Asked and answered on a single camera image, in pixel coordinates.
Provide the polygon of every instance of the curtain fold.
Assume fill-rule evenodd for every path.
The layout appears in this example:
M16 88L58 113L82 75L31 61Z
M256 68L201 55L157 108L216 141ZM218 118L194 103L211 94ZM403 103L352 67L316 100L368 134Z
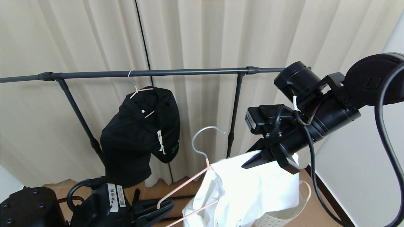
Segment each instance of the curtain fold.
M404 9L395 1L138 0L151 69L285 67L295 61L320 77L346 73L357 60L379 53ZM44 71L147 70L135 2L0 2L1 77ZM276 74L244 76L232 156L259 136L244 122L250 106L289 101L274 86ZM138 87L149 77L132 78ZM67 80L95 138L117 113L128 78ZM181 117L174 181L204 167L193 135L214 125L229 131L236 75L156 76L170 89ZM0 164L26 186L98 177L103 166L56 82L1 84ZM195 146L211 162L226 157L227 136L208 130ZM299 163L309 162L307 150ZM167 164L152 158L152 176L171 182Z

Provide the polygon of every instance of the clothes rack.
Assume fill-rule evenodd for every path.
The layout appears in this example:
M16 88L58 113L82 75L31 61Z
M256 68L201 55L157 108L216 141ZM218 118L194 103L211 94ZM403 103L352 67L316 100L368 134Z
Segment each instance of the clothes rack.
M252 75L258 73L275 73L281 72L284 68L258 68L253 66L248 66L244 68L223 68L223 69L167 69L167 70L133 70L130 73L132 77L138 76L179 76L179 75L208 75L208 74L234 74L237 75L237 83L236 83L236 93L234 96L234 105L233 112L231 116L231 125L227 142L227 152L226 157L229 158L231 155L231 147L234 141L234 127L236 124L236 116L237 116L237 108L238 102L240 99L241 92L241 84L243 81L243 77L245 75ZM79 119L84 131L86 132L88 138L90 139L91 147L95 150L97 155L100 157L101 161L104 164L103 154L100 147L100 144L97 139L94 138L90 128L87 125L86 120L84 119L79 107L77 106L76 101L73 98L72 93L69 90L69 87L66 83L66 79L79 79L79 78L112 78L112 77L127 77L130 71L101 71L101 72L75 72L75 73L53 73L53 72L45 72L38 75L32 76L16 76L16 77L7 77L0 78L0 83L9 83L9 82L22 82L22 81L33 81L33 80L42 80L42 81L57 81L65 93L67 100L72 106L74 113ZM195 195L187 195L187 196L179 196L172 199L184 199L184 198L193 198ZM161 221L169 221L180 219L181 217L173 217L162 219Z

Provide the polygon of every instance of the white woven basket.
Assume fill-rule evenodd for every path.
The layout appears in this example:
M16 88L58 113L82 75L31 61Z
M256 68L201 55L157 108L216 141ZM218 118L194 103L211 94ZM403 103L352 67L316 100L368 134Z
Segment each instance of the white woven basket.
M309 195L307 199L303 200L301 194L299 195L299 204L296 207L289 208L286 210L266 212L262 217L255 220L255 227L282 227L285 226L288 222L293 220L295 217L299 216L299 214L303 211L304 207L306 207L307 202L311 196L311 188L310 185L306 181L300 181L300 184L305 183L309 188Z

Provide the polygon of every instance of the basket handle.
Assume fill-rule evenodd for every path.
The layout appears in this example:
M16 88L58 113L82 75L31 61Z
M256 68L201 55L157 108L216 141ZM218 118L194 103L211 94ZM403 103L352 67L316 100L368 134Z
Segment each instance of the basket handle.
M305 183L307 188L309 189L309 195L307 196L307 198L304 202L304 206L303 206L303 208L304 208L311 197L311 187L310 187L309 183L307 183L306 181L299 181L299 185L301 185L302 183Z

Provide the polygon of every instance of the robotic arm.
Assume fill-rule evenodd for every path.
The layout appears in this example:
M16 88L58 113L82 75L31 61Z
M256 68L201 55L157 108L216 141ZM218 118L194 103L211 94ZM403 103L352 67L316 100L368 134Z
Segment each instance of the robotic arm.
M345 77L334 73L322 80L300 61L288 66L274 83L293 102L294 109L285 105L248 108L245 121L250 131L264 138L248 150L261 152L242 167L277 161L280 167L296 174L300 170L292 154L309 146L311 177L317 197L336 222L349 227L329 211L318 192L313 143L360 117L359 109L363 106L375 106L376 125L402 195L399 213L386 227L398 226L404 219L404 175L386 133L382 106L404 101L403 70L404 55L399 53L366 57L354 64ZM330 90L324 94L322 90L327 85Z

